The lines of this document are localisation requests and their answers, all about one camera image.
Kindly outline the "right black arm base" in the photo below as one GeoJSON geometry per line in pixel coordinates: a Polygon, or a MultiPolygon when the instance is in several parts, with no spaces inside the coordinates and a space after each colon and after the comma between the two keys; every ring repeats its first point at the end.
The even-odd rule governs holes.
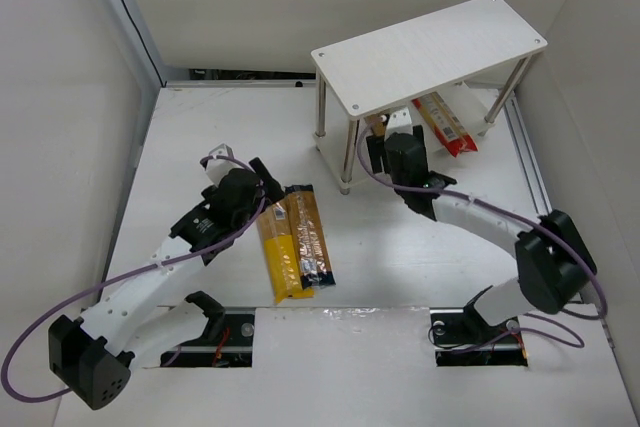
{"type": "Polygon", "coordinates": [[[430,310],[428,339],[435,348],[438,367],[527,367],[524,341],[516,317],[496,326],[488,325],[470,304],[430,310]]]}

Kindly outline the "brown spaghetti bag blue ends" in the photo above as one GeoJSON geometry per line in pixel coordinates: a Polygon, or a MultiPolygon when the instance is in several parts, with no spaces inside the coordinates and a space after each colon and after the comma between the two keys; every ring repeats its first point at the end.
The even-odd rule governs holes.
{"type": "Polygon", "coordinates": [[[371,115],[365,118],[371,133],[377,138],[385,138],[388,115],[385,113],[371,115]]]}

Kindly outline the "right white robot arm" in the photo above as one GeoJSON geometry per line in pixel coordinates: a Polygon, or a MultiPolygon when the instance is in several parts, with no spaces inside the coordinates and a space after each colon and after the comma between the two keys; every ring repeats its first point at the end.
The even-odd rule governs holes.
{"type": "Polygon", "coordinates": [[[399,195],[413,212],[463,229],[506,252],[515,262],[513,278],[481,290],[466,303],[462,323],[481,334],[509,319],[540,311],[563,313],[586,285],[597,287],[597,267],[572,218],[553,210],[537,220],[455,189],[455,179],[429,168],[417,132],[378,140],[362,136],[356,154],[373,180],[399,195]]]}

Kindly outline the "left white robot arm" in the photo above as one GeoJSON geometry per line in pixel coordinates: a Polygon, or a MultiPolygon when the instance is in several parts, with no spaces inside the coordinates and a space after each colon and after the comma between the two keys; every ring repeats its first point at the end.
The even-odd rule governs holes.
{"type": "Polygon", "coordinates": [[[202,201],[170,228],[147,271],[132,274],[77,318],[62,315],[50,325],[50,369],[90,409],[102,409],[117,398],[147,358],[221,324],[223,307],[202,291],[157,318],[151,314],[230,248],[270,201],[282,197],[280,184],[260,158],[231,164],[203,190],[202,201]]]}

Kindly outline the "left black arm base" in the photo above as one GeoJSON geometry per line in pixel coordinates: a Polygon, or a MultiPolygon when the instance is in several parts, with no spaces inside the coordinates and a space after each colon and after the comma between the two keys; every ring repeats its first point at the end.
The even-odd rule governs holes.
{"type": "Polygon", "coordinates": [[[186,300],[199,307],[207,322],[202,333],[160,356],[162,368],[250,368],[253,361],[255,309],[227,308],[204,292],[186,300]]]}

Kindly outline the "red spaghetti bag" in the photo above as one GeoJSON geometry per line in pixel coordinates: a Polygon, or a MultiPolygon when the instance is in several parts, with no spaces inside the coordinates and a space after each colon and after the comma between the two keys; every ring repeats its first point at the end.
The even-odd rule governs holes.
{"type": "Polygon", "coordinates": [[[413,99],[412,104],[450,155],[478,151],[472,136],[439,93],[413,99]]]}

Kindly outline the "white two-tier shelf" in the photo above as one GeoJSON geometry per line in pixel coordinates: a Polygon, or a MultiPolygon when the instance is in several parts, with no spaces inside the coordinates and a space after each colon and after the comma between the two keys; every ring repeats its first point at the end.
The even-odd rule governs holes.
{"type": "Polygon", "coordinates": [[[471,0],[313,50],[313,137],[340,192],[365,178],[355,144],[368,117],[436,92],[484,134],[546,46],[504,0],[471,0]]]}

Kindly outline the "brown spaghetti bag dark ends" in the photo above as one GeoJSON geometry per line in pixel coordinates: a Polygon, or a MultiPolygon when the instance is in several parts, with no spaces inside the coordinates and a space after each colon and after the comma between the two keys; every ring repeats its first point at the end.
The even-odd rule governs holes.
{"type": "Polygon", "coordinates": [[[334,286],[336,282],[313,186],[287,186],[285,200],[303,286],[334,286]]]}

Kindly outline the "yellow spaghetti bag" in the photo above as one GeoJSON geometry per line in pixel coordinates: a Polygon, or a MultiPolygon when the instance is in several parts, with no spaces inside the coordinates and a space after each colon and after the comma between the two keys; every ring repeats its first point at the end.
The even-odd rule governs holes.
{"type": "Polygon", "coordinates": [[[257,228],[269,273],[274,303],[314,297],[304,287],[284,201],[269,205],[257,219],[257,228]]]}

